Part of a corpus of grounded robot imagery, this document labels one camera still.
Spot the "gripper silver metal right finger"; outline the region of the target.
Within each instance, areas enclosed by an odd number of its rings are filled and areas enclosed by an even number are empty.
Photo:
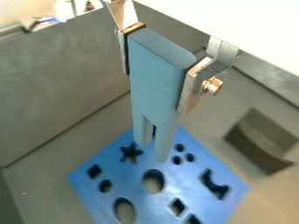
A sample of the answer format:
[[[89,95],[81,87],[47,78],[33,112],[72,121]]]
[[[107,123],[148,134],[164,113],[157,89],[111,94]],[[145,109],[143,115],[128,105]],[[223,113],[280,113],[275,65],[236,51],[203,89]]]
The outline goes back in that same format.
[[[216,95],[223,81],[216,75],[233,65],[239,49],[215,37],[209,37],[207,56],[191,66],[181,86],[181,96],[176,110],[187,114],[197,105],[200,97],[209,93]]]

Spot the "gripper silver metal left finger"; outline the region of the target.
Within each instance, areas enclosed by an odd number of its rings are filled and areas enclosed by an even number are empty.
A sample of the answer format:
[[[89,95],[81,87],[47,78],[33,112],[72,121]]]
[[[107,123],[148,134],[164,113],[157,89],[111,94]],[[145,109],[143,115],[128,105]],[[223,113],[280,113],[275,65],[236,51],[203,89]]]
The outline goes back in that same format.
[[[116,23],[123,73],[129,75],[127,36],[145,28],[145,24],[137,19],[133,0],[112,0],[107,8]]]

